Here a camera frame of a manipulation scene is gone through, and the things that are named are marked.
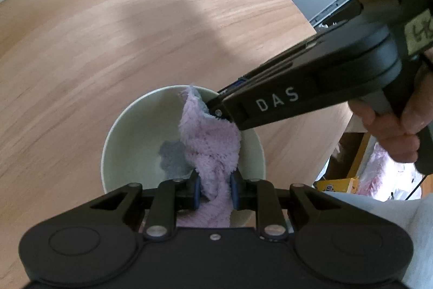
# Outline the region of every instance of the cardboard box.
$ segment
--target cardboard box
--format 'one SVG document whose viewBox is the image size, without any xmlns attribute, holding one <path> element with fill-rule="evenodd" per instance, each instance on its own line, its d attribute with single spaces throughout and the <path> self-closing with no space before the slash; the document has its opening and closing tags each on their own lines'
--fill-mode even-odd
<svg viewBox="0 0 433 289">
<path fill-rule="evenodd" d="M 354 194 L 358 189 L 359 180 L 357 177 L 334 180 L 320 180 L 316 182 L 319 191 L 335 191 Z"/>
</svg>

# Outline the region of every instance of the bowl rim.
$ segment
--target bowl rim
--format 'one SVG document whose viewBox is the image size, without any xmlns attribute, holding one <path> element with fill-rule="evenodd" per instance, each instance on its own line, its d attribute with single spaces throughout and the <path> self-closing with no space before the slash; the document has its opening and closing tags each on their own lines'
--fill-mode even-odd
<svg viewBox="0 0 433 289">
<path fill-rule="evenodd" d="M 176 88 L 182 88 L 185 89 L 190 85 L 172 85 L 172 86 L 164 86 L 164 87 L 160 87 L 156 90 L 150 91 L 146 94 L 144 94 L 143 96 L 140 96 L 139 98 L 137 98 L 135 101 L 131 102 L 121 113 L 120 115 L 116 118 L 116 120 L 114 121 L 113 125 L 111 125 L 111 128 L 107 134 L 107 137 L 105 138 L 105 142 L 104 142 L 104 147 L 102 149 L 102 155 L 101 155 L 101 164 L 100 164 L 100 173 L 101 173 L 101 182 L 102 182 L 102 188 L 104 190 L 104 194 L 107 194 L 107 187 L 105 186 L 105 177 L 104 177 L 104 159 L 105 159 L 105 153 L 107 151 L 107 146 L 108 146 L 108 141 L 111 137 L 111 134 L 113 133 L 114 129 L 116 128 L 116 126 L 118 125 L 119 121 L 123 118 L 123 116 L 126 114 L 126 112 L 128 112 L 133 106 L 135 106 L 138 102 L 140 102 L 142 99 L 145 99 L 147 96 L 150 96 L 152 94 L 155 94 L 159 91 L 165 91 L 168 89 L 176 89 Z M 193 85 L 193 87 L 197 88 L 197 89 L 201 89 L 204 91 L 207 91 L 209 93 L 214 93 L 214 94 L 218 94 L 217 92 L 202 87 L 202 86 L 196 86 Z M 259 145 L 260 145 L 260 151 L 261 151 L 261 155 L 263 156 L 263 170 L 264 170 L 264 177 L 266 178 L 266 160 L 265 160 L 265 151 L 263 149 L 263 145 L 261 144 L 260 138 L 257 134 L 257 132 L 255 130 L 253 130 L 255 135 L 257 136 Z"/>
</svg>

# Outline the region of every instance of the metal bolt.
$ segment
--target metal bolt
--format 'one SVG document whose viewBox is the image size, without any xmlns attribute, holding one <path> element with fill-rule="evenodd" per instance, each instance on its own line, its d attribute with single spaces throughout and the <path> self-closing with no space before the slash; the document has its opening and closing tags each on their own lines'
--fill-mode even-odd
<svg viewBox="0 0 433 289">
<path fill-rule="evenodd" d="M 317 45 L 317 41 L 309 42 L 309 43 L 307 43 L 307 45 L 305 46 L 305 49 L 313 48 L 315 45 Z"/>
<path fill-rule="evenodd" d="M 211 234 L 211 236 L 209 236 L 209 239 L 211 239 L 213 241 L 217 241 L 217 240 L 221 239 L 221 235 L 219 235 L 219 234 Z"/>
<path fill-rule="evenodd" d="M 159 238 L 167 234 L 167 228 L 162 225 L 152 225 L 147 228 L 146 234 L 154 238 Z"/>
<path fill-rule="evenodd" d="M 286 228 L 278 224 L 271 224 L 265 228 L 265 233 L 268 234 L 269 236 L 280 236 L 283 235 L 285 231 Z"/>
</svg>

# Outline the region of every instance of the finger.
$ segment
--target finger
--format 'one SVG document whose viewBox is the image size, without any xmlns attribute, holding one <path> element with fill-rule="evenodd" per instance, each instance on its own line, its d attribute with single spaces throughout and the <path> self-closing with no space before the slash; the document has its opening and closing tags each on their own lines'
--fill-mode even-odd
<svg viewBox="0 0 433 289">
<path fill-rule="evenodd" d="M 398 163 L 415 163 L 418 159 L 417 152 L 407 152 L 401 155 L 389 155 L 395 162 Z"/>
<path fill-rule="evenodd" d="M 433 63 L 433 48 L 430 48 L 424 52 L 427 58 L 429 58 Z"/>
<path fill-rule="evenodd" d="M 378 141 L 388 151 L 389 155 L 392 156 L 416 152 L 419 149 L 419 138 L 416 135 L 403 135 Z"/>
<path fill-rule="evenodd" d="M 416 134 L 433 120 L 433 73 L 428 72 L 409 99 L 401 115 L 408 134 Z"/>
<path fill-rule="evenodd" d="M 406 134 L 399 118 L 393 113 L 378 116 L 371 125 L 366 125 L 365 127 L 378 139 L 386 139 Z"/>
<path fill-rule="evenodd" d="M 376 119 L 376 113 L 373 108 L 363 101 L 358 99 L 349 101 L 349 108 L 355 115 L 362 119 L 364 125 L 371 125 Z"/>
</svg>

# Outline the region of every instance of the pink towel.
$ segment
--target pink towel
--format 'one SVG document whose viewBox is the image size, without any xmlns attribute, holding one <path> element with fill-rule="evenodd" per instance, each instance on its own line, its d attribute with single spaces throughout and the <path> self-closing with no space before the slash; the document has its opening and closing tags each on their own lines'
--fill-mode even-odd
<svg viewBox="0 0 433 289">
<path fill-rule="evenodd" d="M 421 181 L 413 163 L 397 163 L 380 144 L 376 143 L 373 153 L 359 175 L 358 195 L 386 201 L 393 193 L 396 200 L 404 200 Z M 421 198 L 421 188 L 411 196 L 411 200 Z"/>
<path fill-rule="evenodd" d="M 201 200 L 197 211 L 178 215 L 177 226 L 228 228 L 233 210 L 230 174 L 239 160 L 241 134 L 234 123 L 209 114 L 195 88 L 184 92 L 186 99 L 179 124 L 185 157 L 201 178 Z"/>
</svg>

